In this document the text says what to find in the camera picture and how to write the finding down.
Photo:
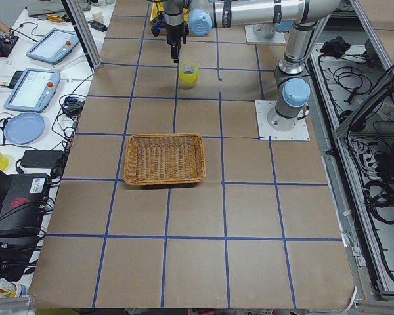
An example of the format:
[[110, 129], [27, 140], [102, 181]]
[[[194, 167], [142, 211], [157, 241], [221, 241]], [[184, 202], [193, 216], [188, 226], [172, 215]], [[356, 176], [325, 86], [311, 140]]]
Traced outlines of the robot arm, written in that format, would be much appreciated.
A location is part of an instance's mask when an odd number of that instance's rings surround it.
[[196, 33], [184, 20], [184, 9], [200, 12], [212, 28], [231, 28], [247, 24], [292, 22], [288, 42], [279, 69], [286, 74], [299, 74], [313, 49], [327, 19], [339, 1], [164, 1], [162, 26], [166, 29], [171, 58], [179, 61], [181, 44], [188, 31]]
[[269, 125], [279, 131], [290, 131], [311, 95], [310, 85], [301, 75], [305, 63], [322, 33], [329, 16], [306, 24], [292, 23], [284, 56], [275, 71], [278, 100], [267, 114]]

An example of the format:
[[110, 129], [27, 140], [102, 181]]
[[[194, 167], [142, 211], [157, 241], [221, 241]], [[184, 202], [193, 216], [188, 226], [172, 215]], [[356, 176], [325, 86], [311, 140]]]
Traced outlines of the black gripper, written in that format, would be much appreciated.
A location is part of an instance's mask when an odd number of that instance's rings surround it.
[[170, 45], [171, 58], [174, 63], [179, 62], [181, 42], [186, 44], [186, 38], [188, 35], [188, 24], [181, 23], [176, 26], [166, 24], [166, 37], [167, 43]]

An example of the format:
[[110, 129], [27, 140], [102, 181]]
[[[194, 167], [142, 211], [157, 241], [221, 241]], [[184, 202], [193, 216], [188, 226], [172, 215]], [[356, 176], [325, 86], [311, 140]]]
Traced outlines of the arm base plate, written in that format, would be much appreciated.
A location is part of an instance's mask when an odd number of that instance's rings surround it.
[[276, 101], [256, 100], [255, 113], [261, 140], [310, 141], [303, 110], [297, 117], [283, 118], [276, 112]]
[[283, 33], [274, 30], [272, 24], [254, 24], [245, 26], [246, 43], [250, 45], [285, 46]]

